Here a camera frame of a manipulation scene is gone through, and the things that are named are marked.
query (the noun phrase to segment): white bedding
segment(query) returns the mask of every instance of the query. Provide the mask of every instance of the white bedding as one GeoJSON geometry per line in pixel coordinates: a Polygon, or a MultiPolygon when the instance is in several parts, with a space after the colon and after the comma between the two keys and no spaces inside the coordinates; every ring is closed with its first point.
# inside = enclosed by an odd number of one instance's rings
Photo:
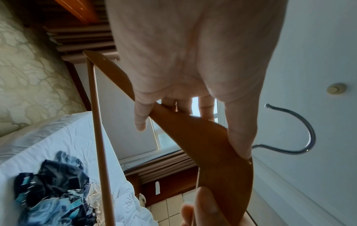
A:
{"type": "MultiPolygon", "coordinates": [[[[151,213],[140,207],[104,129],[103,134],[117,226],[157,226],[151,213]]],[[[14,201],[14,178],[21,172],[37,173],[41,163],[53,160],[60,150],[79,158],[90,182],[99,183],[91,112],[55,118],[0,138],[0,226],[16,225],[22,211],[14,201]]]]}

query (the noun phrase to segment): beige tile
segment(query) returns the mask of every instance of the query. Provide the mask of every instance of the beige tile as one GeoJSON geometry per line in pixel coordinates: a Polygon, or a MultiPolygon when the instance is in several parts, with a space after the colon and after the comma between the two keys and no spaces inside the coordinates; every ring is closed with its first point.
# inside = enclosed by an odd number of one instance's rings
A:
{"type": "Polygon", "coordinates": [[[181,214],[176,214],[168,219],[170,221],[170,226],[181,226],[183,221],[181,214]]]}
{"type": "Polygon", "coordinates": [[[168,218],[166,200],[151,205],[150,209],[154,220],[160,222],[168,218]]]}
{"type": "Polygon", "coordinates": [[[173,215],[180,213],[181,205],[183,203],[182,194],[168,198],[166,201],[167,201],[167,210],[168,210],[169,217],[172,217],[173,215]]]}
{"type": "Polygon", "coordinates": [[[194,203],[194,200],[196,199],[196,189],[183,193],[182,198],[186,203],[194,203]]]}
{"type": "Polygon", "coordinates": [[[170,226],[168,219],[159,222],[159,226],[170,226]]]}

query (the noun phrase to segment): silver hook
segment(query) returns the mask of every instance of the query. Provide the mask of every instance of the silver hook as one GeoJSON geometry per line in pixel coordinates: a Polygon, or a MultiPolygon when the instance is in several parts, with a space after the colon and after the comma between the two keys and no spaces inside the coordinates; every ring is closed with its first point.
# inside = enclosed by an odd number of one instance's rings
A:
{"type": "Polygon", "coordinates": [[[316,143],[316,134],[315,134],[315,131],[312,128],[312,125],[304,117],[302,117],[298,113],[295,113],[295,112],[290,111],[288,109],[277,108],[277,107],[271,106],[270,104],[265,104],[264,107],[271,108],[271,109],[276,110],[276,111],[282,111],[282,112],[289,113],[289,114],[295,116],[296,118],[298,118],[300,121],[302,121],[302,123],[308,129],[309,142],[303,149],[298,150],[298,151],[284,150],[284,149],[272,147],[272,146],[265,145],[265,144],[255,144],[255,145],[252,146],[252,149],[255,149],[255,148],[258,148],[258,147],[262,147],[262,148],[269,149],[269,150],[272,150],[272,151],[275,151],[275,152],[279,152],[279,153],[283,153],[283,154],[300,155],[300,154],[304,154],[304,153],[308,152],[309,150],[311,150],[314,147],[314,145],[316,143]]]}

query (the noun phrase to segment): hand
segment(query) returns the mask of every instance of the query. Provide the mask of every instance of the hand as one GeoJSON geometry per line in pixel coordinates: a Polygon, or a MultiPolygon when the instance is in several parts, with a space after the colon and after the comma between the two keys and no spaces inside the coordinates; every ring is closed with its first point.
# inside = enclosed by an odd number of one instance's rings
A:
{"type": "Polygon", "coordinates": [[[286,0],[107,0],[122,69],[135,93],[135,124],[144,130],[153,103],[213,120],[225,103],[228,138],[251,157],[259,96],[284,20],[286,0]]]}
{"type": "MultiPolygon", "coordinates": [[[[191,226],[194,214],[197,226],[230,226],[217,203],[206,187],[200,187],[196,191],[195,204],[184,203],[181,207],[183,222],[181,226],[191,226]]],[[[244,214],[239,226],[255,226],[247,213],[244,214]]]]}

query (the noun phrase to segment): wallpaper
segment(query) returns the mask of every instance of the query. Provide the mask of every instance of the wallpaper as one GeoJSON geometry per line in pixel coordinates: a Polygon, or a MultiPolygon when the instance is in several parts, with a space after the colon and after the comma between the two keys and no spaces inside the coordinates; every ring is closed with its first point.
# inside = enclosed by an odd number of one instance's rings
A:
{"type": "Polygon", "coordinates": [[[0,137],[86,110],[53,45],[46,35],[24,28],[0,0],[0,137]]]}

